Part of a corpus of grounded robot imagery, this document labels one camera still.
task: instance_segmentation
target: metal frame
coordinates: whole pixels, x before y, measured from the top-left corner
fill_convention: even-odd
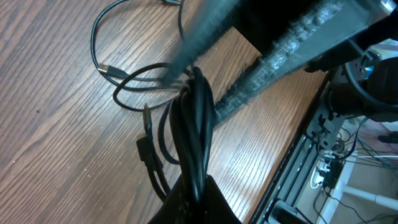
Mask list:
[[[364,68],[355,66],[361,64],[360,60],[351,63],[356,68],[354,71],[358,78],[362,78],[360,69]],[[327,97],[334,83],[346,82],[340,75],[341,72],[341,68],[328,72],[249,223],[268,223],[267,219],[278,201],[296,207],[318,159],[316,145],[320,144],[326,150],[331,149],[345,120],[344,116],[330,111]],[[323,130],[327,130],[327,134],[318,142],[314,135]]]

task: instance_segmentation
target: desk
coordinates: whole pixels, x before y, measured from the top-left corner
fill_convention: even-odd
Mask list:
[[[184,22],[198,3],[187,1]],[[91,26],[108,4],[0,4],[1,223],[146,223],[161,206],[136,149],[141,114],[113,102],[114,87],[91,61]],[[177,11],[156,0],[112,10],[100,25],[98,60],[129,72],[167,61],[179,41]],[[215,100],[258,54],[232,29],[199,59]],[[215,131],[208,172],[242,221],[251,216],[323,79],[295,72]],[[121,98],[143,105],[173,94]],[[161,113],[152,113],[154,130]],[[168,125],[165,138],[175,155]],[[179,168],[165,163],[164,170],[174,184]]]

